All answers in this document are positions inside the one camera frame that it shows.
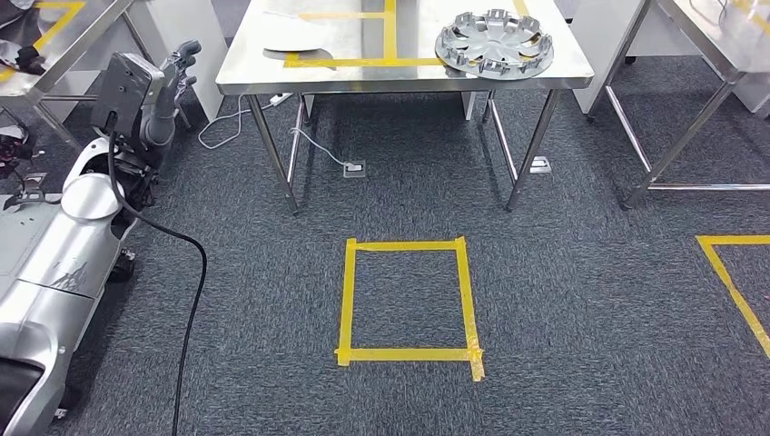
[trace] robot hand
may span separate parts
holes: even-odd
[[[179,99],[188,86],[197,79],[187,75],[187,68],[195,65],[195,57],[201,52],[197,41],[188,41],[179,46],[161,65],[165,76],[163,88],[158,94],[152,110],[142,119],[140,140],[148,147],[165,147],[171,143],[174,134],[174,117]]]

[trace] yellow tape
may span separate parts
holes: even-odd
[[[382,19],[382,59],[300,59],[298,53],[293,53],[286,55],[283,66],[285,68],[366,68],[444,65],[440,59],[435,57],[399,59],[397,3],[398,0],[383,0],[383,12],[300,14],[300,17],[306,20]],[[519,15],[529,15],[525,0],[513,0],[513,7]]]
[[[459,294],[465,340],[468,348],[355,348],[350,347],[353,324],[353,285],[355,283],[356,252],[413,252],[454,251],[457,255]],[[484,378],[483,351],[479,348],[476,332],[476,315],[473,311],[473,295],[470,290],[470,273],[465,238],[454,241],[418,241],[396,243],[358,243],[349,239],[345,245],[345,273],[342,278],[342,308],[340,318],[340,346],[337,364],[349,366],[353,361],[369,362],[470,362],[474,382]]]
[[[476,314],[473,310],[473,295],[470,293],[470,271],[465,238],[456,240],[459,296],[462,303],[462,322],[465,325],[465,341],[469,351],[474,351],[470,359],[470,372],[473,381],[479,382],[484,377],[484,365],[481,362],[482,350],[479,348],[479,334],[476,332]]]
[[[385,59],[396,59],[399,57],[399,48],[397,33],[399,31],[396,23],[396,4],[397,0],[384,0],[382,9],[385,11],[385,19],[382,21],[382,57]]]
[[[709,245],[770,245],[770,234],[698,236],[697,240]]]
[[[513,8],[516,9],[516,13],[519,15],[529,15],[529,10],[524,0],[513,0]]]
[[[386,15],[384,12],[314,12],[299,17],[303,20],[375,20]]]
[[[351,361],[365,362],[466,362],[464,348],[354,348]]]
[[[706,258],[711,262],[711,266],[714,268],[716,275],[725,284],[725,287],[730,292],[730,297],[733,298],[735,306],[738,311],[743,315],[746,323],[748,324],[754,336],[759,341],[759,345],[765,350],[765,355],[770,358],[770,338],[767,337],[767,332],[759,323],[759,320],[752,312],[748,303],[744,299],[743,295],[738,291],[733,283],[733,279],[730,277],[729,272],[719,259],[719,255],[716,254],[714,249],[715,245],[764,245],[770,244],[770,235],[757,235],[757,236],[697,236],[698,243],[700,244],[703,253],[706,254]]]
[[[358,250],[364,252],[435,252],[457,249],[454,241],[416,241],[400,243],[358,243]]]
[[[65,25],[67,25],[75,15],[77,15],[78,12],[83,8],[85,5],[85,2],[41,2],[36,3],[33,5],[33,7],[36,7],[38,9],[62,9],[66,8],[67,11],[62,15],[61,18],[59,18],[59,21],[57,21],[50,29],[48,29],[44,34],[40,36],[40,39],[35,41],[33,44],[33,47],[37,49],[38,52],[43,50],[43,46],[51,40],[56,34],[58,34]],[[14,75],[15,70],[6,67],[2,72],[0,72],[0,82],[3,82],[4,80],[7,80],[8,77]]]
[[[757,3],[759,5],[770,5],[770,2],[767,2],[766,0]],[[770,23],[768,23],[767,20],[762,17],[762,15],[752,14],[752,2],[749,2],[748,0],[733,0],[733,4],[736,8],[738,8],[739,11],[748,16],[752,23],[759,26],[765,35],[770,36]]]
[[[283,66],[286,68],[337,68],[343,66],[423,66],[444,65],[440,59],[300,59],[299,54],[287,54]]]
[[[350,343],[353,331],[353,287],[356,282],[356,240],[345,244],[345,274],[342,277],[342,310],[340,316],[340,348],[337,364],[350,365]]]

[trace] humanoid robot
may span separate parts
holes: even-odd
[[[92,117],[110,139],[86,146],[61,195],[43,193],[40,174],[28,174],[20,192],[4,199],[3,436],[43,434],[76,404],[77,391],[66,384],[73,352],[108,280],[126,281],[133,273],[133,254],[123,242],[137,224],[134,212],[153,203],[151,186],[171,146],[178,99],[195,82],[186,70],[200,51],[197,42],[185,43],[160,69],[135,54],[114,54]],[[24,133],[15,133],[16,141],[11,134],[0,147],[0,163],[14,171],[14,158],[32,156]]]

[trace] metal table frame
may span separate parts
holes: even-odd
[[[551,118],[553,117],[553,113],[556,110],[558,98],[561,94],[561,91],[562,90],[560,89],[551,89],[548,92],[548,98],[546,99],[545,105],[543,106],[543,110],[538,119],[538,124],[535,127],[535,131],[532,134],[532,138],[529,141],[527,152],[524,157],[524,162],[521,164],[518,171],[517,171],[516,165],[513,162],[513,157],[511,156],[510,148],[508,147],[508,141],[506,139],[505,131],[503,130],[503,123],[500,120],[498,108],[495,105],[495,91],[493,90],[489,92],[486,108],[484,111],[484,115],[482,117],[482,122],[486,123],[489,120],[490,116],[494,120],[495,131],[498,134],[500,148],[502,149],[502,152],[505,155],[505,163],[506,163],[506,166],[508,167],[510,180],[513,183],[513,190],[511,191],[510,197],[508,198],[508,202],[506,203],[506,210],[508,212],[513,210],[513,207],[516,205],[516,202],[521,194],[521,191],[524,188],[525,181],[532,168],[532,163],[534,162],[535,157],[538,154],[540,145],[543,143],[543,137],[545,137],[546,135],[548,124],[550,123]],[[463,94],[464,94],[463,100],[466,101],[465,94],[469,94],[469,93],[463,93]],[[300,128],[302,123],[310,122],[310,111],[308,110],[308,107],[312,108],[312,100],[314,98],[315,98],[315,95],[313,94],[301,94],[300,104],[297,110],[297,119],[294,125],[298,129]],[[296,131],[294,132],[293,141],[291,143],[291,157],[289,159],[289,168],[287,170],[285,169],[284,164],[281,161],[281,157],[278,153],[278,149],[275,146],[275,141],[273,140],[272,134],[270,132],[270,127],[268,126],[267,121],[265,120],[264,112],[262,111],[262,107],[260,106],[260,102],[257,99],[257,96],[253,94],[249,94],[247,95],[247,99],[249,101],[249,106],[252,109],[254,121],[256,121],[257,128],[260,132],[260,136],[262,137],[262,142],[264,143],[265,148],[267,149],[268,155],[270,156],[270,159],[271,159],[273,169],[275,170],[275,173],[278,176],[278,183],[281,187],[281,190],[283,191],[283,196],[286,199],[287,204],[289,205],[289,210],[292,213],[296,214],[300,211],[300,207],[297,204],[297,198],[294,194],[292,185],[294,182],[294,170],[296,169],[296,166],[297,166],[296,165],[297,153],[299,152],[299,143],[300,143],[301,136]]]
[[[511,210],[525,188],[533,162],[548,129],[558,98],[565,89],[585,88],[594,72],[583,55],[578,42],[569,31],[562,14],[550,1],[484,0],[473,5],[479,10],[506,8],[532,15],[541,21],[553,36],[556,57],[546,71],[534,77],[515,81],[482,79],[444,65],[436,58],[436,37],[441,28],[455,15],[447,11],[465,11],[468,0],[356,0],[335,3],[297,0],[285,4],[280,0],[255,0],[246,11],[230,51],[225,58],[217,85],[225,95],[246,95],[262,142],[277,175],[281,193],[292,213],[300,207],[293,190],[297,155],[302,137],[294,133],[291,154],[282,162],[276,143],[257,100],[257,94],[297,93],[301,98],[294,126],[310,122],[313,100],[327,94],[379,93],[457,93],[461,97],[463,114],[458,121],[472,117],[473,102],[481,93],[486,97],[482,122],[493,121],[500,149],[513,184],[505,208]],[[340,12],[346,9],[351,12]],[[264,11],[296,14],[308,20],[335,20],[328,27],[330,36],[321,53],[302,57],[296,53],[266,55],[259,33]],[[538,123],[528,142],[523,162],[515,163],[503,122],[495,102],[501,90],[543,89],[548,98]]]
[[[56,134],[73,150],[80,153],[83,150],[83,145],[74,138],[70,131],[59,121],[53,112],[47,107],[45,102],[92,102],[96,101],[98,95],[86,94],[86,95],[59,95],[48,94],[59,80],[66,74],[70,68],[80,59],[91,45],[101,37],[109,27],[115,23],[119,18],[122,18],[128,27],[131,36],[139,47],[139,51],[142,56],[150,63],[153,62],[150,56],[150,51],[147,45],[144,43],[142,37],[136,29],[131,17],[128,15],[128,9],[134,0],[115,0],[113,4],[108,7],[104,13],[99,17],[98,25],[94,24],[86,29],[86,34],[75,40],[75,42],[65,51],[65,53],[57,59],[53,65],[48,66],[48,72],[45,74],[45,80],[38,81],[34,88],[27,92],[24,97],[14,96],[14,100],[24,100],[32,109],[49,125],[54,129]],[[3,108],[5,112],[13,118],[17,123],[21,123],[19,117],[13,114],[8,107]],[[185,126],[189,129],[191,127],[187,116],[184,114],[181,108],[177,108],[179,115],[182,118]]]
[[[639,141],[637,134],[634,132],[634,128],[631,126],[631,123],[628,120],[626,112],[623,110],[623,106],[620,104],[620,101],[618,100],[617,95],[615,94],[615,91],[612,89],[612,81],[615,78],[615,75],[617,74],[617,72],[620,70],[621,65],[625,62],[628,50],[631,48],[631,45],[634,42],[634,38],[637,36],[639,28],[641,27],[642,22],[647,16],[647,12],[649,11],[653,1],[657,1],[661,5],[661,7],[664,9],[664,11],[666,11],[669,15],[672,16],[674,21],[677,22],[680,28],[682,28],[685,34],[693,42],[693,44],[695,44],[698,47],[701,53],[703,53],[703,55],[717,69],[719,69],[719,72],[723,80],[722,85],[719,86],[719,88],[716,90],[714,95],[711,96],[711,98],[708,100],[706,105],[703,107],[700,113],[696,116],[695,121],[693,121],[693,123],[691,123],[689,127],[687,127],[687,129],[679,137],[679,139],[677,139],[674,142],[674,144],[671,145],[671,147],[666,150],[666,152],[663,154],[663,157],[661,157],[660,161],[658,161],[654,165],[650,163],[649,159],[647,159],[647,154],[645,153],[645,150],[642,147],[642,144]],[[626,135],[628,136],[628,139],[631,142],[631,145],[634,147],[634,151],[637,152],[639,159],[641,160],[642,164],[645,167],[645,170],[647,171],[647,175],[645,176],[642,183],[634,188],[633,192],[630,194],[630,196],[627,199],[622,201],[621,204],[624,209],[632,209],[636,207],[639,201],[641,200],[642,196],[648,190],[654,190],[654,191],[770,191],[770,184],[744,184],[744,183],[700,184],[700,183],[658,183],[657,182],[657,179],[663,174],[663,172],[668,168],[668,166],[672,162],[674,162],[676,157],[679,156],[679,154],[682,152],[682,150],[684,150],[687,144],[689,144],[689,142],[695,137],[695,135],[698,133],[701,127],[703,127],[703,125],[708,121],[708,119],[711,118],[714,112],[716,112],[719,106],[733,92],[733,89],[738,85],[741,79],[743,79],[744,76],[746,75],[745,71],[740,71],[734,65],[732,65],[730,61],[727,59],[727,57],[719,51],[718,47],[714,43],[708,41],[708,39],[704,37],[703,34],[700,33],[697,29],[695,29],[693,26],[682,26],[681,20],[683,20],[684,18],[682,15],[683,14],[681,13],[680,14],[676,13],[676,5],[672,4],[672,0],[665,0],[665,2],[661,0],[644,0],[644,2],[639,8],[637,17],[631,26],[630,32],[628,34],[628,38],[620,47],[620,50],[617,52],[617,57],[613,62],[612,68],[610,69],[609,74],[605,79],[605,82],[602,84],[602,88],[607,94],[607,98],[609,99],[609,102],[612,104],[612,108],[617,114],[617,117],[620,119],[620,123],[623,124],[623,129],[625,130]],[[593,122],[594,120],[594,116],[596,115],[598,104],[601,101],[601,98],[600,98],[601,96],[602,94],[599,94],[597,99],[591,105],[590,110],[588,111],[587,119],[590,122]]]

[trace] white cable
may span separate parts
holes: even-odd
[[[334,157],[334,154],[331,154],[331,152],[330,152],[329,150],[327,150],[326,148],[322,147],[321,145],[319,145],[318,143],[316,143],[315,141],[313,141],[313,140],[312,140],[312,139],[311,139],[311,138],[308,136],[308,134],[304,133],[302,130],[300,130],[300,129],[296,128],[296,127],[292,127],[291,129],[289,129],[289,132],[290,132],[290,133],[294,133],[294,132],[296,132],[296,133],[298,133],[298,134],[301,134],[302,136],[304,136],[304,137],[305,137],[305,139],[307,139],[308,141],[310,141],[310,142],[311,142],[311,144],[315,145],[316,147],[318,147],[318,148],[322,149],[324,152],[326,152],[326,154],[328,154],[328,155],[329,155],[329,157],[330,157],[331,159],[333,159],[333,160],[334,160],[334,162],[336,162],[337,164],[340,164],[340,165],[344,166],[345,168],[351,169],[352,163],[350,163],[350,162],[343,162],[343,161],[341,161],[340,159],[337,159],[336,157]]]
[[[242,98],[243,98],[244,96],[245,96],[245,95],[240,95],[240,96],[238,97],[238,112],[236,112],[235,114],[232,114],[232,115],[225,115],[225,116],[220,116],[219,118],[216,118],[216,119],[214,119],[212,122],[208,123],[208,125],[206,125],[205,127],[203,127],[203,130],[201,130],[201,132],[198,134],[198,142],[200,142],[202,146],[204,146],[204,147],[205,147],[205,148],[207,148],[208,150],[216,150],[217,148],[219,148],[219,147],[221,147],[221,146],[223,146],[223,145],[227,144],[228,142],[232,141],[233,139],[237,138],[238,136],[241,136],[241,129],[242,129],[242,126],[243,126],[243,123],[242,123],[242,117],[243,117],[243,114],[248,114],[249,112],[251,112],[251,111],[252,111],[251,109],[245,109],[245,110],[242,110]],[[265,109],[267,109],[267,108],[269,108],[269,107],[272,107],[272,104],[268,104],[268,105],[264,106],[264,107],[262,108],[262,110],[264,111]],[[229,138],[225,139],[224,141],[222,141],[222,142],[220,142],[220,143],[218,143],[218,144],[216,144],[216,145],[208,145],[208,144],[207,144],[207,143],[206,143],[206,142],[203,140],[203,134],[205,134],[205,133],[206,133],[206,131],[207,131],[207,130],[209,130],[209,127],[211,127],[212,125],[214,125],[214,123],[216,123],[216,122],[218,122],[218,121],[221,121],[221,120],[227,120],[227,119],[233,118],[233,117],[235,117],[235,116],[237,116],[237,117],[238,117],[238,133],[234,134],[233,136],[231,136],[231,137],[229,137]]]

